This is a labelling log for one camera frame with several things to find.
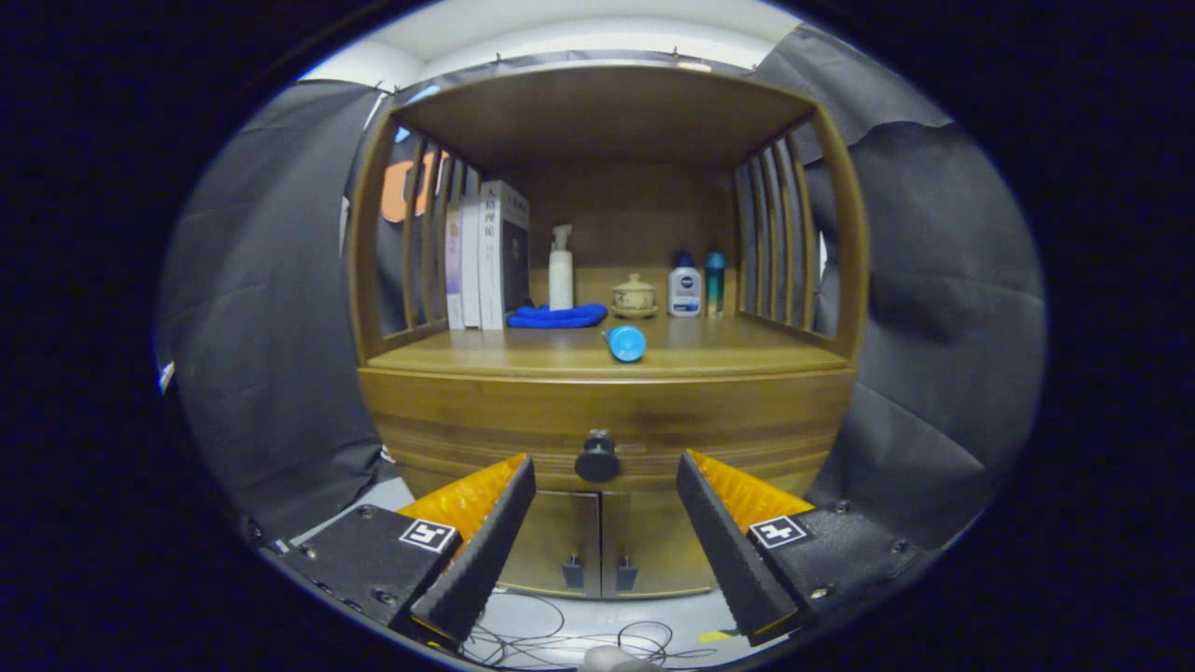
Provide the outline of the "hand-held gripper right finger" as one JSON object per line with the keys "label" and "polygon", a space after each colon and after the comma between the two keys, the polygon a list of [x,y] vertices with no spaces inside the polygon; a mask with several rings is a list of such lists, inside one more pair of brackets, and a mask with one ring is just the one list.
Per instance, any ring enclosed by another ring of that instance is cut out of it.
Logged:
{"label": "hand-held gripper right finger", "polygon": [[925,562],[923,548],[846,501],[819,507],[692,450],[679,460],[676,490],[752,644],[840,625]]}

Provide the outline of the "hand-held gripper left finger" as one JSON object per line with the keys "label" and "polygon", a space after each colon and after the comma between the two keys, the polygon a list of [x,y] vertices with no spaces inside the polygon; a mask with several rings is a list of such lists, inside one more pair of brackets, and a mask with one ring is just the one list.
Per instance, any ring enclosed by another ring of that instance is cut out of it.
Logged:
{"label": "hand-held gripper left finger", "polygon": [[460,644],[482,617],[537,491],[509,456],[397,511],[362,503],[283,552],[315,589],[376,624]]}

